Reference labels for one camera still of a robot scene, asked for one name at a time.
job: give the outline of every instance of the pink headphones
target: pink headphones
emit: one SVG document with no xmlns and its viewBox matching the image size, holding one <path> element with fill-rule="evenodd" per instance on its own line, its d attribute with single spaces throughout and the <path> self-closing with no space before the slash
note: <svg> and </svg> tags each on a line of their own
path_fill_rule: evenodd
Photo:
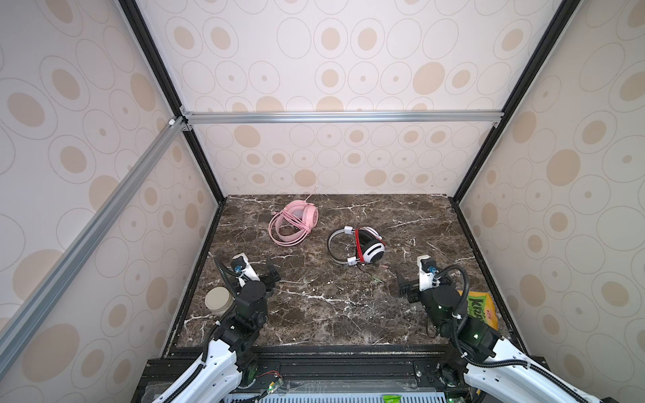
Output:
<svg viewBox="0 0 645 403">
<path fill-rule="evenodd" d="M 280 227 L 283 221 L 289 222 L 291 225 L 300 228 L 300 231 L 291 235 L 282 235 Z M 318 208 L 305 200 L 294 200 L 287 204 L 279 213 L 273 212 L 273 218 L 269 222 L 269 236 L 271 239 L 280 246 L 294 246 L 298 245 L 309 235 L 313 227 L 318 224 Z M 273 237 L 272 228 L 275 227 L 275 233 L 282 241 L 278 241 Z"/>
</svg>

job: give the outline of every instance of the black frame edge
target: black frame edge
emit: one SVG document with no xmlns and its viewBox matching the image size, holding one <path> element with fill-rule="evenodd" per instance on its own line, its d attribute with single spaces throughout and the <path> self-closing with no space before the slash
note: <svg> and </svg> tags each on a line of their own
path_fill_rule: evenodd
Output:
<svg viewBox="0 0 645 403">
<path fill-rule="evenodd" d="M 384 357 L 406 357 L 422 359 L 439 357 L 452 347 L 449 344 L 378 344 L 378 345 L 320 345 L 320 346 L 252 346 L 261 359 L 324 359 L 353 357 L 358 359 L 382 359 Z M 168 359 L 196 359 L 201 347 L 174 348 Z"/>
<path fill-rule="evenodd" d="M 365 346 L 335 346 L 336 350 L 353 351 L 363 349 Z M 371 346 L 375 350 L 385 346 Z M 308 346 L 308 349 L 325 348 L 325 346 Z M 278 369 L 286 382 L 338 382 L 338 381 L 382 381 L 398 380 L 416 384 L 418 392 L 435 388 L 443 392 L 446 397 L 465 397 L 472 390 L 467 384 L 456 387 L 447 387 L 435 377 L 427 377 L 438 361 L 444 358 L 445 351 L 435 348 L 434 354 L 427 353 L 341 353 L 331 355 L 263 355 L 258 354 L 258 365 L 264 370 Z M 132 397 L 132 403 L 139 403 L 145 394 L 146 387 L 150 384 L 174 382 L 188 367 L 194 363 L 194 359 L 201 353 L 196 348 L 194 356 L 184 355 L 169 359 L 152 359 L 146 363 L 146 368 L 139 379 L 137 388 Z M 245 389 L 246 392 L 259 393 L 264 387 L 261 385 L 251 386 Z M 243 393 L 243 390 L 236 389 L 233 393 Z"/>
<path fill-rule="evenodd" d="M 549 23 L 549 26 L 544 31 L 542 39 L 535 48 L 535 51 L 529 59 L 528 64 L 524 68 L 524 71 L 520 76 L 520 79 L 517 81 L 515 88 L 513 88 L 511 95 L 508 97 L 504 108 L 502 108 L 504 116 L 499 121 L 499 124 L 497 126 L 494 126 L 488 133 L 484 144 L 482 144 L 479 152 L 477 153 L 477 156 L 473 160 L 473 163 L 468 168 L 466 176 L 464 176 L 464 179 L 461 181 L 459 187 L 457 188 L 457 191 L 453 196 L 456 204 L 459 204 L 466 195 L 466 192 L 470 188 L 472 182 L 475 180 L 477 174 L 479 173 L 479 170 L 486 162 L 486 159 L 495 147 L 495 144 L 497 144 L 497 139 L 504 131 L 506 125 L 510 122 L 513 114 L 515 113 L 515 110 L 522 102 L 524 95 L 526 95 L 526 92 L 535 80 L 546 58 L 553 50 L 555 43 L 564 30 L 564 27 L 569 22 L 575 9 L 578 7 L 580 1 L 581 0 L 562 0 L 560 7 L 558 7 L 555 14 L 553 15 L 553 19 Z"/>
<path fill-rule="evenodd" d="M 139 42 L 139 46 L 150 65 L 152 73 L 155 75 L 155 78 L 163 91 L 163 95 L 166 97 L 166 100 L 170 105 L 172 113 L 175 116 L 183 116 L 183 112 L 181 111 L 181 100 L 177 94 L 175 86 L 172 84 L 168 70 L 161 59 L 161 54 L 152 39 L 148 26 L 146 26 L 139 6 L 137 6 L 135 0 L 119 0 L 119 4 L 121 5 L 123 14 L 127 18 L 130 27 L 132 28 L 132 32 Z M 224 194 L 217 183 L 217 179 L 215 178 L 213 170 L 210 168 L 210 164 L 206 160 L 206 154 L 199 144 L 199 140 L 197 139 L 192 126 L 188 125 L 188 127 L 190 130 L 184 132 L 186 142 L 190 146 L 190 149 L 195 156 L 195 160 L 204 174 L 206 183 L 208 183 L 211 192 L 215 195 L 215 200 L 217 200 L 218 203 L 222 203 L 224 201 Z"/>
<path fill-rule="evenodd" d="M 213 244 L 215 232 L 217 231 L 217 225 L 219 224 L 219 220 L 222 218 L 222 212 L 224 211 L 225 206 L 226 198 L 224 198 L 222 202 L 218 203 L 217 211 L 215 212 L 215 216 L 213 217 L 213 222 L 210 226 L 210 229 L 208 230 L 208 233 L 206 234 L 202 250 L 199 252 L 197 264 L 195 265 L 192 276 L 190 276 L 188 287 L 186 288 L 186 292 L 184 293 L 184 296 L 181 300 L 181 305 L 179 306 L 179 311 L 177 312 L 175 320 L 172 323 L 170 336 L 168 337 L 168 340 L 166 341 L 166 344 L 163 348 L 163 354 L 161 356 L 164 358 L 169 357 L 171 350 L 174 350 L 176 348 L 175 339 L 184 328 L 184 320 L 186 320 L 186 316 L 188 315 L 188 308 L 190 308 L 190 303 L 192 302 L 193 296 L 195 295 L 199 277 L 201 276 L 202 270 L 204 270 L 204 265 L 206 264 L 206 260 L 208 258 L 208 252 L 210 251 L 210 247 Z"/>
<path fill-rule="evenodd" d="M 468 240 L 468 244 L 470 245 L 470 248 L 473 250 L 473 256 L 475 256 L 475 260 L 477 261 L 477 264 L 479 265 L 479 268 L 481 269 L 482 274 L 484 275 L 484 279 L 486 280 L 486 283 L 488 284 L 490 292 L 493 295 L 495 304 L 499 308 L 500 314 L 502 315 L 502 318 L 506 322 L 506 326 L 508 327 L 508 333 L 511 335 L 511 338 L 513 339 L 513 341 L 517 342 L 517 347 L 519 347 L 523 352 L 528 353 L 528 351 L 526 350 L 526 345 L 524 344 L 522 337 L 517 331 L 517 326 L 515 325 L 515 321 L 511 317 L 511 313 L 508 311 L 508 308 L 506 307 L 506 302 L 504 301 L 504 298 L 502 297 L 502 294 L 499 291 L 499 288 L 497 287 L 497 283 L 495 282 L 495 279 L 493 278 L 493 275 L 491 274 L 490 269 L 488 268 L 488 265 L 484 260 L 484 255 L 482 254 L 481 250 L 479 250 L 479 246 L 475 241 L 475 237 L 473 237 L 473 233 L 470 231 L 470 227 L 468 226 L 468 223 L 466 222 L 466 218 L 464 217 L 464 214 L 461 211 L 461 208 L 459 207 L 459 203 L 452 197 L 448 197 L 448 200 L 450 201 L 450 204 L 452 205 L 453 210 L 455 210 L 455 214 L 457 214 L 457 220 L 459 221 L 459 225 L 461 225 L 464 235 Z"/>
</svg>

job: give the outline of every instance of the metal bracket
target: metal bracket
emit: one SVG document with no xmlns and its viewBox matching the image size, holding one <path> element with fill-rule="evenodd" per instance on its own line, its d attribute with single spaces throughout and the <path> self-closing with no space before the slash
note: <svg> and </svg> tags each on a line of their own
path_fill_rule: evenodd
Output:
<svg viewBox="0 0 645 403">
<path fill-rule="evenodd" d="M 439 366 L 437 360 L 416 360 L 412 362 L 414 365 L 414 375 L 417 381 L 417 386 L 420 388 L 437 388 L 442 389 L 445 385 L 439 378 L 435 376 L 435 371 Z"/>
<path fill-rule="evenodd" d="M 181 123 L 181 131 L 182 131 L 182 132 L 189 132 L 189 131 L 193 128 L 193 126 L 191 126 L 190 124 L 186 123 L 186 118 L 185 118 L 185 117 L 182 117 L 182 118 L 180 118 L 180 119 L 183 121 L 183 122 Z M 175 124 L 175 119 L 170 119 L 170 121 L 168 121 L 168 124 L 169 124 L 170 126 L 172 126 L 173 124 Z"/>
<path fill-rule="evenodd" d="M 181 106 L 179 107 L 179 111 L 181 112 L 181 114 L 182 114 L 183 116 L 191 116 L 191 115 L 193 114 L 193 112 L 192 112 L 192 111 L 187 110 L 187 109 L 186 109 L 186 107 L 185 107 L 185 106 L 183 106 L 183 105 L 181 105 Z"/>
</svg>

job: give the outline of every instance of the round container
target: round container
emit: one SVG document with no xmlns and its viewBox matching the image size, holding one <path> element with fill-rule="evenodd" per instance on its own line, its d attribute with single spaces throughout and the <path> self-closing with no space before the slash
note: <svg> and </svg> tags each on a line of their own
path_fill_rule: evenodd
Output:
<svg viewBox="0 0 645 403">
<path fill-rule="evenodd" d="M 206 294 L 204 303 L 214 314 L 224 315 L 224 312 L 233 304 L 233 296 L 226 287 L 215 287 Z"/>
</svg>

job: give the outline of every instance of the black cable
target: black cable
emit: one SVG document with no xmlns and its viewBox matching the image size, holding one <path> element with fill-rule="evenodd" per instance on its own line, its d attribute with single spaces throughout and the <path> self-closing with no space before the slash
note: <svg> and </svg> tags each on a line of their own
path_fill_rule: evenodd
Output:
<svg viewBox="0 0 645 403">
<path fill-rule="evenodd" d="M 235 272 L 234 272 L 233 270 L 229 269 L 229 268 L 225 268 L 225 269 L 224 269 L 224 271 L 225 271 L 225 272 L 226 272 L 226 274 L 228 274 L 228 275 L 231 275 L 231 276 L 233 276 L 233 277 L 237 277 L 237 274 L 235 274 Z"/>
<path fill-rule="evenodd" d="M 446 273 L 452 270 L 459 270 L 461 272 L 461 277 L 463 278 L 463 281 L 464 281 L 464 291 L 461 293 L 461 298 L 459 299 L 459 303 L 457 304 L 457 307 L 456 307 L 457 312 L 459 312 L 459 308 L 461 308 L 461 306 L 463 305 L 464 300 L 468 298 L 468 291 L 470 288 L 468 273 L 466 273 L 466 270 L 461 265 L 451 264 L 450 266 L 443 269 L 438 274 L 438 276 L 435 276 L 435 278 L 438 279 L 439 277 L 442 277 L 443 275 L 445 275 Z M 514 366 L 514 365 L 530 368 L 535 372 L 541 374 L 543 377 L 547 378 L 551 382 L 553 382 L 555 385 L 560 387 L 565 392 L 567 392 L 567 394 L 571 395 L 571 397 L 573 397 L 577 402 L 588 403 L 588 401 L 585 398 L 577 394 L 574 390 L 569 388 L 558 378 L 554 377 L 551 373 L 549 373 L 548 371 L 545 371 L 540 366 L 530 365 L 528 361 L 524 361 L 524 360 L 501 360 L 501 361 L 495 361 L 495 362 L 474 361 L 464 352 L 464 349 L 461 346 L 461 342 L 459 341 L 459 323 L 457 322 L 457 318 L 453 316 L 451 319 L 451 323 L 452 323 L 452 341 L 455 344 L 455 348 L 457 348 L 459 355 L 462 356 L 467 363 L 480 368 L 500 368 L 500 367 L 506 367 L 506 366 Z"/>
<path fill-rule="evenodd" d="M 430 324 L 430 320 L 426 316 L 426 336 L 428 336 L 431 339 L 436 339 L 437 336 L 439 336 L 439 332 L 435 329 L 435 335 L 431 336 L 430 332 L 428 331 L 428 325 Z"/>
<path fill-rule="evenodd" d="M 268 394 L 269 392 L 264 390 L 257 396 L 246 398 L 244 400 L 233 400 L 231 403 L 256 403 L 258 400 L 265 398 Z"/>
<path fill-rule="evenodd" d="M 235 292 L 235 289 L 233 289 L 233 285 L 228 280 L 228 277 L 226 277 L 226 274 L 224 273 L 224 270 L 222 269 L 222 267 L 225 268 L 226 266 L 224 266 L 224 264 L 222 263 L 221 260 L 219 260 L 218 257 L 215 257 L 214 260 L 215 260 L 215 265 L 219 269 L 219 273 L 222 275 L 222 279 L 224 280 L 224 283 L 227 285 L 228 290 L 233 294 L 233 296 L 237 296 L 237 293 Z M 221 321 L 226 320 L 226 318 L 231 313 L 233 313 L 234 309 L 235 309 L 235 303 L 233 303 L 226 310 L 226 312 L 224 312 L 224 315 L 222 315 Z M 175 389 L 175 391 L 170 396 L 168 396 L 168 398 L 165 400 L 166 403 L 170 403 L 171 401 L 173 401 L 175 399 L 175 397 L 179 396 L 179 394 L 181 392 L 183 392 L 188 387 L 188 385 L 190 385 L 190 383 L 193 382 L 197 378 L 197 376 L 199 375 L 201 370 L 204 369 L 205 364 L 206 364 L 206 360 L 208 359 L 208 345 L 210 344 L 210 341 L 212 339 L 214 339 L 215 337 L 217 337 L 219 339 L 221 337 L 221 335 L 224 333 L 224 331 L 225 331 L 224 328 L 222 328 L 221 326 L 215 325 L 208 332 L 208 336 L 205 337 L 204 340 L 202 340 L 202 361 L 203 361 L 203 363 L 200 362 L 197 365 L 197 368 L 195 368 L 195 371 L 193 371 L 193 373 L 190 374 L 190 376 L 184 381 L 184 383 L 182 383 L 177 389 Z"/>
<path fill-rule="evenodd" d="M 459 299 L 459 303 L 457 304 L 457 307 L 455 308 L 455 311 L 457 314 L 459 314 L 459 311 L 461 310 L 461 307 L 466 304 L 466 301 L 468 300 L 468 292 L 470 291 L 470 279 L 468 277 L 468 273 L 466 273 L 466 269 L 464 269 L 463 266 L 460 264 L 451 264 L 447 267 L 445 267 L 443 270 L 441 270 L 436 276 L 435 279 L 439 280 L 441 277 L 444 275 L 448 274 L 449 272 L 453 270 L 459 270 L 461 272 L 461 278 L 464 281 L 464 289 L 461 292 L 461 298 Z"/>
<path fill-rule="evenodd" d="M 219 270 L 219 274 L 222 276 L 222 280 L 224 280 L 224 285 L 226 285 L 226 288 L 228 288 L 228 291 L 231 292 L 231 294 L 233 295 L 233 298 L 237 297 L 237 293 L 235 292 L 235 288 L 233 288 L 233 284 L 231 284 L 231 280 L 229 280 L 228 277 L 226 276 L 226 270 L 228 268 L 224 265 L 224 263 L 222 263 L 222 260 L 218 256 L 215 256 L 213 260 L 215 261 L 215 265 Z"/>
<path fill-rule="evenodd" d="M 188 387 L 188 385 L 190 385 L 190 383 L 195 380 L 195 378 L 197 378 L 197 376 L 199 375 L 201 370 L 204 369 L 204 367 L 205 367 L 205 365 L 200 362 L 199 365 L 197 366 L 197 368 L 195 368 L 195 371 L 193 371 L 193 373 L 190 374 L 188 379 L 186 379 L 186 381 L 184 383 L 182 383 L 177 389 L 175 389 L 175 391 L 170 396 L 168 396 L 168 398 L 165 400 L 165 402 L 168 403 L 168 402 L 171 402 L 171 401 L 175 400 L 175 397 L 179 396 L 179 394 L 181 392 L 183 392 L 184 389 L 186 389 Z"/>
</svg>

